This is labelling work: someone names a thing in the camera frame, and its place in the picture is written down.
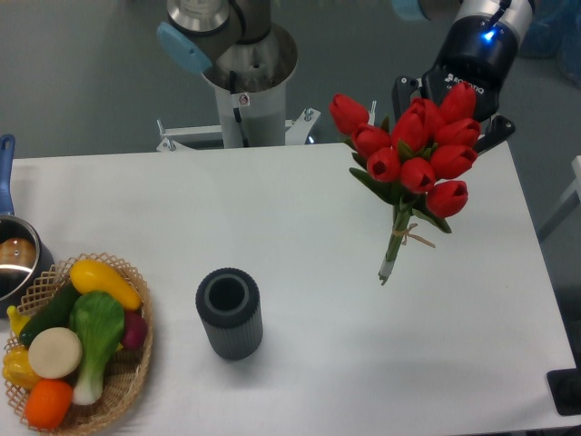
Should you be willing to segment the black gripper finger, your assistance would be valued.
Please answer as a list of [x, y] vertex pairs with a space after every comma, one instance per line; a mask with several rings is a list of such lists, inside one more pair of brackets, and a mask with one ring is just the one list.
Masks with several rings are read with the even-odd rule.
[[477, 140], [473, 149], [477, 154], [483, 154], [499, 144], [504, 143], [516, 131], [515, 124], [504, 115], [493, 116], [485, 133]]
[[395, 122], [399, 121], [416, 97], [422, 97], [421, 79], [408, 75], [398, 76], [391, 90]]

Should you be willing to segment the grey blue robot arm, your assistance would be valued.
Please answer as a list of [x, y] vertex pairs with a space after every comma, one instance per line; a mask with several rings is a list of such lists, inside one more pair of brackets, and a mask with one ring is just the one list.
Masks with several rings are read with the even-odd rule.
[[[397, 1], [405, 19], [453, 14], [454, 22], [430, 69], [402, 75], [393, 85], [396, 116], [418, 94], [441, 103], [453, 85], [469, 84], [477, 95], [475, 117], [485, 125], [476, 149], [506, 141], [514, 124], [498, 113], [499, 95], [517, 56], [536, 3], [533, 1]], [[171, 1], [157, 38], [181, 68], [213, 87], [225, 148], [304, 144], [317, 114], [286, 119], [286, 84], [298, 60], [291, 35], [271, 20], [267, 1]]]

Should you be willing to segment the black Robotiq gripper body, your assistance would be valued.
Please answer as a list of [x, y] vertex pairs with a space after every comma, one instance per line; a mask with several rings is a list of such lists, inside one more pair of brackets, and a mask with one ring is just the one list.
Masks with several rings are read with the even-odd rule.
[[455, 84], [476, 92], [474, 118], [488, 119], [499, 108], [499, 94], [517, 55], [517, 37], [485, 16], [467, 16], [450, 27], [432, 67], [421, 78], [421, 95], [436, 104]]

